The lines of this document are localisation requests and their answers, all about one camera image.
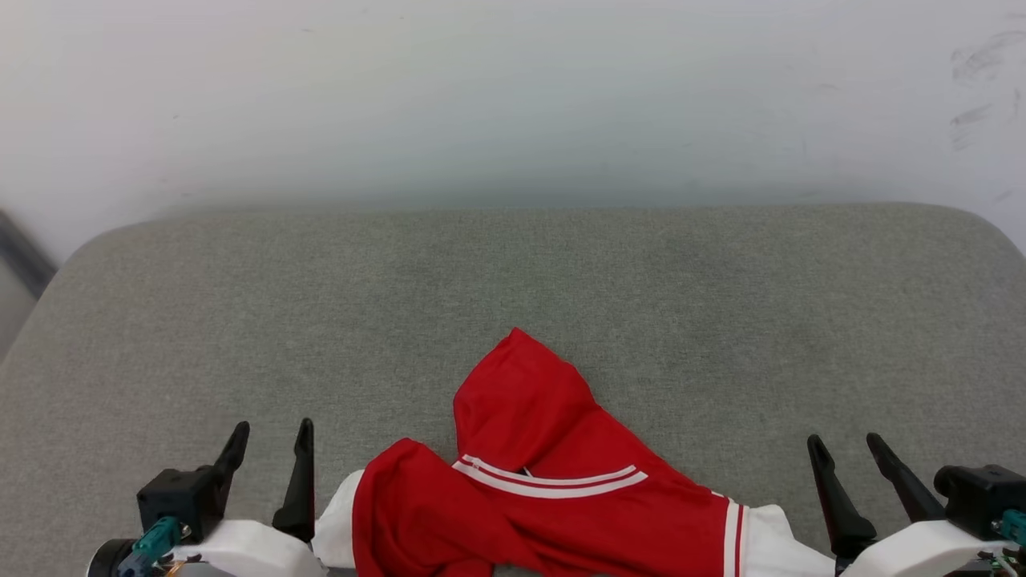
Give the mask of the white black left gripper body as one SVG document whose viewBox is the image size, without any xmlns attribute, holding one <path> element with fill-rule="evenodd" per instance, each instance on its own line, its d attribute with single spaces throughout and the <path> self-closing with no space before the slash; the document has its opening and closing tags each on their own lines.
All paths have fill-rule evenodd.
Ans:
<svg viewBox="0 0 1026 577">
<path fill-rule="evenodd" d="M 184 564 L 175 577 L 329 577 L 308 544 L 256 521 L 223 521 L 172 554 Z"/>
</svg>

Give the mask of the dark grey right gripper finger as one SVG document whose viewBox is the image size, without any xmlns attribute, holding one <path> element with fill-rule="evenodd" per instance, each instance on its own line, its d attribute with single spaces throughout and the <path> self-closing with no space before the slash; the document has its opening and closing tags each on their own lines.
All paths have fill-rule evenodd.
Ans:
<svg viewBox="0 0 1026 577">
<path fill-rule="evenodd" d="M 861 516 L 854 507 L 846 490 L 837 478 L 831 453 L 817 434 L 811 434 L 807 438 L 807 453 L 830 541 L 830 551 L 835 557 L 856 557 L 875 543 L 875 526 Z"/>
<path fill-rule="evenodd" d="M 882 436 L 869 432 L 866 443 L 880 474 L 891 483 L 910 523 L 945 520 L 945 508 Z"/>
</svg>

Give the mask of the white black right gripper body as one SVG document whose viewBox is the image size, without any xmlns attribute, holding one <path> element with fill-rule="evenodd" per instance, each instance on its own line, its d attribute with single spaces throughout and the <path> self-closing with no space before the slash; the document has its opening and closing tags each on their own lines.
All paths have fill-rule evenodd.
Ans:
<svg viewBox="0 0 1026 577">
<path fill-rule="evenodd" d="M 979 539 L 948 521 L 923 521 L 866 548 L 840 577 L 945 577 L 980 551 L 1008 547 L 1008 540 Z"/>
</svg>

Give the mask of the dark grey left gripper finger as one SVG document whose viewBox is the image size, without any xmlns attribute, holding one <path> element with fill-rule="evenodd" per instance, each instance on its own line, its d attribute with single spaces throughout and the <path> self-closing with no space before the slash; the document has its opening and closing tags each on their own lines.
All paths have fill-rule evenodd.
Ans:
<svg viewBox="0 0 1026 577">
<path fill-rule="evenodd" d="M 313 421 L 310 418 L 301 420 L 293 446 L 293 470 L 285 500 L 273 514 L 273 528 L 301 542 L 311 542 L 315 536 L 314 434 Z"/>
<path fill-rule="evenodd" d="M 228 436 L 224 448 L 221 449 L 215 464 L 212 465 L 212 470 L 215 471 L 216 495 L 220 502 L 228 501 L 228 493 L 231 490 L 233 476 L 241 468 L 244 461 L 249 435 L 249 422 L 238 422 L 235 424 L 234 430 Z"/>
</svg>

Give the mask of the red and white shirt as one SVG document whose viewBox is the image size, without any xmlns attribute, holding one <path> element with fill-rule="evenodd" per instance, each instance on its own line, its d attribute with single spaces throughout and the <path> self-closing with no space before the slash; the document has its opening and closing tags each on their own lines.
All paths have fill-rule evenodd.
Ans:
<svg viewBox="0 0 1026 577">
<path fill-rule="evenodd" d="M 777 505 L 701 486 L 513 329 L 453 396 L 458 457 L 393 443 L 338 487 L 314 554 L 358 577 L 834 577 Z"/>
</svg>

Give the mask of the grey fabric sofa cushion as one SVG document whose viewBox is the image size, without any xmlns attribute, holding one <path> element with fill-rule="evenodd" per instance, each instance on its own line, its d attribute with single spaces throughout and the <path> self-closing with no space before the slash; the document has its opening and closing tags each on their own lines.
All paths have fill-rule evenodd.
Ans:
<svg viewBox="0 0 1026 577">
<path fill-rule="evenodd" d="M 907 523 L 865 443 L 930 483 L 1026 474 L 1026 256 L 922 204 L 210 213 L 98 235 L 0 364 L 0 577 L 83 577 L 135 493 L 252 435 L 228 516 L 268 522 L 301 420 L 317 504 L 399 438 L 457 452 L 452 397 L 521 328 L 697 482 L 827 547 L 806 439 Z"/>
</svg>

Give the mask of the dark grey wall strip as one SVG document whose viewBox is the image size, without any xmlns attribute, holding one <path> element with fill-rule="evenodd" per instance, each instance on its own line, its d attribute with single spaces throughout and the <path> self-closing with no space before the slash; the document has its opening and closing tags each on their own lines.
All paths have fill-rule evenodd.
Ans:
<svg viewBox="0 0 1026 577">
<path fill-rule="evenodd" d="M 58 272 L 6 211 L 0 211 L 0 259 L 35 300 L 43 296 Z"/>
</svg>

